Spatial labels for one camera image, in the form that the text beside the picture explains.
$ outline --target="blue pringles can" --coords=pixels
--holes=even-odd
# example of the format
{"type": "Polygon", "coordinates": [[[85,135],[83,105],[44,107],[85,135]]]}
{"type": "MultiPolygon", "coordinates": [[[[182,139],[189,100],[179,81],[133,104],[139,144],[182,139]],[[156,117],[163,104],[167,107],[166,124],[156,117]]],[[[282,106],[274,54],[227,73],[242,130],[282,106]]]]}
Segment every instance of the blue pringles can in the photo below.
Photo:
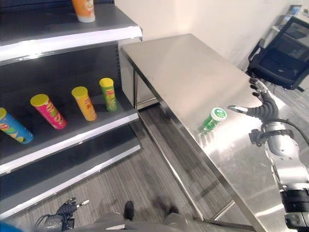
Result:
{"type": "Polygon", "coordinates": [[[27,144],[33,139],[33,134],[7,113],[4,108],[0,108],[0,130],[22,144],[27,144]]]}

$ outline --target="dark gray shelf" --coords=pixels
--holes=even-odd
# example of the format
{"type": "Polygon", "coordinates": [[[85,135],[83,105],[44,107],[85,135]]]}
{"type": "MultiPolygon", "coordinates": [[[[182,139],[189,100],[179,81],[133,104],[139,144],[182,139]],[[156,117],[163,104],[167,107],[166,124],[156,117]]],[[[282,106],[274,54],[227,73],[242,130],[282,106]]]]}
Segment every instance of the dark gray shelf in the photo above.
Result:
{"type": "Polygon", "coordinates": [[[65,189],[139,149],[138,139],[131,127],[126,125],[0,177],[0,219],[65,189]]]}
{"type": "Polygon", "coordinates": [[[0,175],[6,175],[25,165],[138,119],[137,112],[124,93],[117,91],[116,97],[118,109],[115,112],[106,110],[102,95],[91,98],[98,115],[97,119],[92,122],[85,120],[75,102],[58,108],[68,122],[62,130],[55,130],[39,113],[24,120],[29,122],[24,124],[27,128],[33,128],[31,131],[34,134],[34,139],[29,144],[22,145],[9,136],[3,137],[0,143],[2,151],[0,175]]]}
{"type": "Polygon", "coordinates": [[[95,22],[81,23],[73,7],[3,14],[0,61],[142,36],[139,26],[114,5],[95,5],[95,15],[95,22]]]}

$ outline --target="pringles can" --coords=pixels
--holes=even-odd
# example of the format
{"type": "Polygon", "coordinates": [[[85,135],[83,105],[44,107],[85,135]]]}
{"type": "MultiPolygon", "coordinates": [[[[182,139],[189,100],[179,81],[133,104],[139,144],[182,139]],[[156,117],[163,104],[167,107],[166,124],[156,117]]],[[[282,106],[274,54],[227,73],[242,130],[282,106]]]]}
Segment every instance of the pringles can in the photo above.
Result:
{"type": "Polygon", "coordinates": [[[31,98],[30,103],[57,130],[63,129],[67,121],[55,108],[46,94],[38,94],[31,98]]]}
{"type": "Polygon", "coordinates": [[[89,98],[88,90],[83,86],[75,87],[72,90],[72,95],[81,109],[85,119],[87,121],[95,120],[97,118],[97,114],[93,108],[91,99],[89,98]]]}
{"type": "Polygon", "coordinates": [[[213,108],[208,118],[202,125],[202,132],[209,132],[213,130],[220,122],[223,122],[227,117],[227,113],[222,108],[213,108]]]}
{"type": "Polygon", "coordinates": [[[21,144],[27,144],[33,139],[33,134],[6,112],[4,108],[0,108],[0,130],[21,144]]]}
{"type": "Polygon", "coordinates": [[[102,78],[99,84],[102,89],[103,98],[105,100],[107,110],[108,111],[117,110],[117,102],[114,91],[114,81],[110,78],[102,78]]]}
{"type": "Polygon", "coordinates": [[[91,23],[96,20],[93,0],[72,0],[78,18],[82,23],[91,23]]]}

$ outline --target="black chair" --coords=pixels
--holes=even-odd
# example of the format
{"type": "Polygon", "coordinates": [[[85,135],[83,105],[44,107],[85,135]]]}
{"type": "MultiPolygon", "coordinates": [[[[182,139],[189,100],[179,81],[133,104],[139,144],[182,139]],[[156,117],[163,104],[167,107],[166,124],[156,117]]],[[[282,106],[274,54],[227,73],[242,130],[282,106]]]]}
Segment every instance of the black chair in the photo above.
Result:
{"type": "Polygon", "coordinates": [[[297,88],[309,75],[309,23],[291,17],[266,48],[264,42],[261,39],[249,55],[246,73],[286,89],[297,88]]]}

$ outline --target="pink pringles can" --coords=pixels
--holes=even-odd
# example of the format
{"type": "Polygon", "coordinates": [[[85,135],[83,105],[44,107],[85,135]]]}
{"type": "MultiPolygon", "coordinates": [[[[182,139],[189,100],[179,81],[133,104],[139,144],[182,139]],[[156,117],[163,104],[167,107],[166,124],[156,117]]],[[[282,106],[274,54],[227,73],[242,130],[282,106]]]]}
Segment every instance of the pink pringles can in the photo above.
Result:
{"type": "Polygon", "coordinates": [[[46,94],[38,94],[31,98],[30,103],[57,130],[63,129],[67,121],[59,113],[46,94]]]}

